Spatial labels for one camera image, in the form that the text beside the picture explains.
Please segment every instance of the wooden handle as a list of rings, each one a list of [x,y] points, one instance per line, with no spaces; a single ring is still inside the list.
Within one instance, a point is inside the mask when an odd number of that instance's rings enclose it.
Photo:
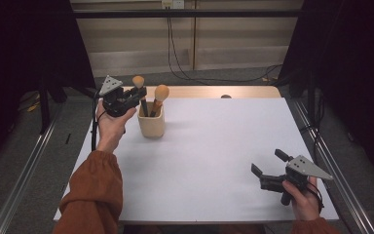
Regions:
[[[134,76],[132,82],[139,89],[144,85],[144,78],[142,76]]]
[[[163,102],[162,101],[159,101],[159,100],[154,100],[154,103],[153,103],[153,108],[151,110],[151,113],[150,113],[150,117],[156,117],[156,113],[157,111],[159,111],[160,107],[163,105]]]
[[[141,99],[141,107],[142,107],[142,112],[144,113],[144,117],[148,117],[147,100],[145,99],[145,97]]]
[[[167,85],[159,85],[157,86],[154,95],[156,97],[156,100],[164,101],[166,98],[168,98],[169,88],[167,87]]]

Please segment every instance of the wooden table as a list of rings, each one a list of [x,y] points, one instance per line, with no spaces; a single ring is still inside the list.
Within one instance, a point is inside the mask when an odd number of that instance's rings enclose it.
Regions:
[[[273,86],[168,86],[169,98],[280,98]],[[156,87],[147,86],[147,98],[154,97]]]

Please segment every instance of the aluminum rail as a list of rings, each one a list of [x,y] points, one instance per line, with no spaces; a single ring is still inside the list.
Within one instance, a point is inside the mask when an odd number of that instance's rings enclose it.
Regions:
[[[74,10],[73,12],[18,12],[35,17],[72,17],[75,19],[119,18],[299,18],[332,16],[326,11],[287,10]]]
[[[60,116],[62,108],[63,104],[59,104],[57,106],[54,118],[50,123],[50,126],[42,135],[39,135],[35,147],[33,148],[28,161],[26,162],[26,165],[23,167],[22,173],[20,174],[17,183],[15,184],[11,194],[9,195],[0,211],[0,234],[6,233],[6,231],[8,230],[9,224],[14,217],[20,200],[22,199],[23,194],[27,188],[28,182],[32,178],[35,168],[38,165],[39,159],[41,158],[41,155],[44,152],[49,139],[51,138],[51,134],[53,133],[56,121]]]
[[[301,101],[295,101],[294,104],[305,126],[310,126],[310,121],[307,116],[307,110],[305,105]],[[360,229],[360,232],[363,234],[373,234],[374,227],[370,221],[369,216],[367,215],[362,204],[359,202],[353,190],[351,189],[345,177],[343,176],[341,170],[339,169],[335,159],[333,158],[333,155],[330,153],[329,148],[327,147],[323,138],[320,135],[317,136],[317,132],[312,129],[309,129],[309,134],[313,141],[315,141],[316,137],[318,138],[317,143],[319,155],[321,156],[327,169],[333,175],[335,184],[338,187],[338,190],[341,193],[346,205],[348,206],[348,209],[350,210],[357,224],[357,227]]]

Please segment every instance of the black cable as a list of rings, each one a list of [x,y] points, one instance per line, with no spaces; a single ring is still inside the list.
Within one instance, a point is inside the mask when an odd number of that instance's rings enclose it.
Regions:
[[[32,95],[30,95],[30,96],[28,96],[28,97],[26,97],[26,98],[20,100],[20,101],[19,101],[19,104],[22,104],[22,103],[26,102],[27,100],[33,98],[33,97],[36,96],[37,94],[39,94],[39,92],[34,92]]]
[[[313,192],[314,195],[316,195],[318,201],[320,201],[320,203],[319,203],[319,213],[320,213],[321,208],[324,208],[324,205],[323,205],[323,197],[321,196],[320,190],[318,190],[318,188],[317,188],[314,184],[312,184],[312,183],[310,183],[310,182],[308,182],[308,183],[311,184],[311,186],[312,186],[312,187],[317,191],[317,193],[316,193],[316,192],[314,192],[314,191],[312,191],[311,189],[308,188],[308,189],[310,190],[310,192]]]
[[[312,193],[312,194],[316,197],[316,199],[318,200],[318,213],[320,214],[320,213],[321,213],[321,209],[324,208],[323,201],[322,201],[322,199],[321,199],[321,195],[320,195],[320,197],[319,197],[318,194],[317,194],[316,192],[314,192],[314,191],[313,191],[312,189],[310,189],[310,188],[306,188],[306,191]]]
[[[191,77],[189,77],[184,71],[183,69],[181,69],[181,66],[180,66],[180,63],[178,62],[178,56],[177,56],[177,52],[175,51],[175,45],[174,45],[174,39],[172,37],[172,25],[171,25],[171,18],[167,18],[167,24],[168,24],[168,66],[169,66],[169,70],[171,71],[171,73],[179,78],[179,79],[182,79],[182,80],[189,80],[189,81],[196,81],[202,85],[207,85],[207,83],[205,82],[202,82],[200,80],[195,80],[195,79],[192,79]],[[175,56],[175,60],[177,62],[177,65],[178,65],[178,68],[180,69],[181,73],[186,77],[181,77],[181,76],[178,76],[173,70],[172,70],[172,66],[171,66],[171,61],[170,61],[170,58],[169,58],[169,51],[170,51],[170,48],[171,48],[171,44],[172,44],[172,51],[174,53],[174,56]]]
[[[97,100],[99,98],[100,90],[97,90],[95,95],[93,96],[93,129],[91,130],[92,138],[91,138],[91,150],[94,151],[96,149],[96,128],[98,127],[98,124],[96,122],[96,107],[97,107]]]
[[[103,115],[103,114],[105,114],[107,111],[106,110],[104,110],[104,112],[102,112],[99,116],[98,116],[98,118],[96,118],[96,122],[98,123],[99,122],[99,119],[101,118],[101,116]]]
[[[299,132],[302,132],[301,134],[304,134],[306,131],[308,131],[309,129],[314,129],[315,128],[315,126],[313,126],[313,125],[307,125],[307,126],[305,126],[305,127],[302,127],[302,128],[300,128],[299,129]]]
[[[306,131],[306,130],[308,130],[310,128],[316,130],[316,132],[315,132],[315,140],[314,140],[314,156],[315,156],[315,160],[316,160],[316,156],[317,156],[316,155],[316,145],[318,144],[318,138],[320,136],[320,122],[321,122],[321,120],[324,117],[324,110],[325,110],[324,107],[325,107],[324,97],[320,96],[319,100],[318,100],[318,112],[316,114],[316,120],[317,120],[317,123],[318,123],[318,127],[315,127],[313,125],[308,125],[308,126],[305,126],[305,127],[301,128],[301,129],[299,129],[299,131]],[[318,188],[316,186],[314,186],[313,184],[311,184],[311,186],[313,186],[315,188],[315,190],[318,192],[318,194],[319,194],[319,196],[321,198],[321,194],[320,194],[320,191],[318,190]],[[327,193],[329,195],[330,200],[332,201],[332,203],[334,205],[336,213],[338,214],[338,216],[340,217],[340,219],[342,220],[342,222],[345,224],[345,226],[348,229],[349,233],[353,234],[354,232],[352,231],[351,227],[349,226],[349,224],[347,223],[347,221],[345,220],[345,218],[342,216],[339,208],[336,206],[335,199],[333,198],[332,193],[329,191],[328,188],[326,188],[326,190],[327,190]]]
[[[275,232],[272,230],[272,228],[270,228],[267,224],[264,224],[263,226],[265,226],[270,232],[272,232],[273,234],[275,234]]]
[[[280,66],[282,66],[282,64],[272,65],[272,66],[269,66],[269,67],[266,68],[266,71],[265,71],[265,74],[266,74],[266,80],[267,80],[267,82],[266,82],[266,86],[268,86],[269,83],[270,83],[269,73],[272,72],[272,71],[274,71],[276,68],[278,68],[278,67],[280,67]]]
[[[171,63],[170,63],[170,59],[169,59],[169,54],[170,54],[170,48],[171,48],[171,45],[172,45],[172,50],[173,50],[173,53],[174,53],[174,56],[175,56],[175,60],[176,60],[176,63],[178,65],[178,68],[180,70],[180,72],[185,76],[185,77],[181,77],[181,76],[178,76],[173,70],[172,70],[172,67],[171,67]],[[171,18],[168,18],[168,66],[169,66],[169,69],[171,71],[171,73],[179,78],[179,79],[182,79],[182,80],[188,80],[188,81],[195,81],[195,82],[198,82],[200,84],[203,84],[203,85],[209,85],[203,81],[221,81],[221,82],[251,82],[251,81],[257,81],[257,80],[260,80],[266,76],[269,75],[270,72],[274,71],[276,68],[278,67],[281,67],[282,64],[275,64],[275,65],[271,65],[271,66],[268,66],[266,68],[266,72],[265,74],[259,76],[259,77],[256,77],[256,78],[251,78],[251,79],[246,79],[246,80],[226,80],[226,79],[213,79],[213,78],[191,78],[190,76],[188,76],[184,71],[183,69],[181,68],[180,66],[180,63],[178,61],[178,56],[177,56],[177,53],[176,53],[176,50],[175,50],[175,45],[174,45],[174,39],[173,39],[173,36],[172,36],[172,24],[171,24]]]
[[[324,99],[323,96],[320,96],[318,99],[318,111],[315,116],[315,122],[317,124],[317,127],[314,129],[315,131],[315,138],[314,138],[314,144],[313,144],[313,160],[314,163],[318,163],[318,156],[317,156],[317,145],[318,145],[318,139],[320,137],[320,122],[324,117]]]

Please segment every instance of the white wall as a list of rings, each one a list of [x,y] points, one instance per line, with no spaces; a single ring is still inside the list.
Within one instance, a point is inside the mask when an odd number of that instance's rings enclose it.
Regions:
[[[302,3],[303,0],[185,0],[186,9],[300,9]],[[162,8],[161,1],[154,0],[71,0],[71,4],[74,10]],[[77,21],[95,76],[169,71],[167,19]],[[171,19],[171,22],[183,69],[212,69],[282,63],[296,19]]]

